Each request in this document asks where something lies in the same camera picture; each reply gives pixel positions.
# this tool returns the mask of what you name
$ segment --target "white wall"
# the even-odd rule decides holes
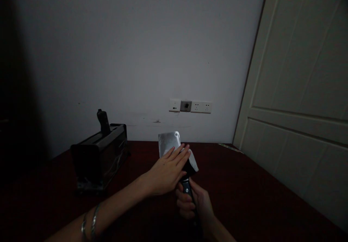
[[[230,143],[262,2],[15,0],[52,156],[99,130],[98,108],[129,140]],[[171,113],[169,98],[213,111]]]

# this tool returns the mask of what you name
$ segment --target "cleaver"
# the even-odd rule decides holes
[[[181,145],[180,134],[178,131],[162,133],[158,135],[158,146],[159,146],[159,157],[162,157],[166,154],[172,147],[175,147],[175,150]],[[191,151],[191,155],[187,162],[185,163],[183,171],[186,171],[187,174],[180,179],[180,182],[184,188],[184,193],[187,193],[192,198],[192,202],[196,205],[194,197],[192,194],[191,185],[189,182],[189,177],[195,174],[198,171],[197,163],[195,157]],[[203,238],[203,230],[200,224],[198,213],[196,208],[194,209],[195,217],[189,221],[192,229],[195,233],[195,236],[198,239]]]

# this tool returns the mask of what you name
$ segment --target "left hand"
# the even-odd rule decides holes
[[[143,184],[148,189],[151,196],[162,195],[174,190],[178,181],[187,173],[182,171],[186,161],[189,159],[191,152],[190,145],[180,153],[185,144],[181,144],[174,151],[172,147],[163,157],[153,165],[153,167],[140,176]]]

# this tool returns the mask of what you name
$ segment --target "forearm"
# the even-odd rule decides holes
[[[214,220],[210,222],[210,234],[209,239],[214,242],[236,242],[233,236],[228,232],[224,225],[214,217]]]
[[[120,190],[112,197],[102,202],[97,214],[95,231],[100,235],[113,221],[125,213],[128,209],[139,203],[149,195],[148,190],[142,185],[141,177]],[[86,236],[91,238],[91,224],[95,207],[88,211],[86,215]],[[84,214],[58,231],[47,241],[83,241],[81,224]]]

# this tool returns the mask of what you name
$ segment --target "white door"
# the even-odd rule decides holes
[[[266,0],[233,144],[348,232],[348,0]]]

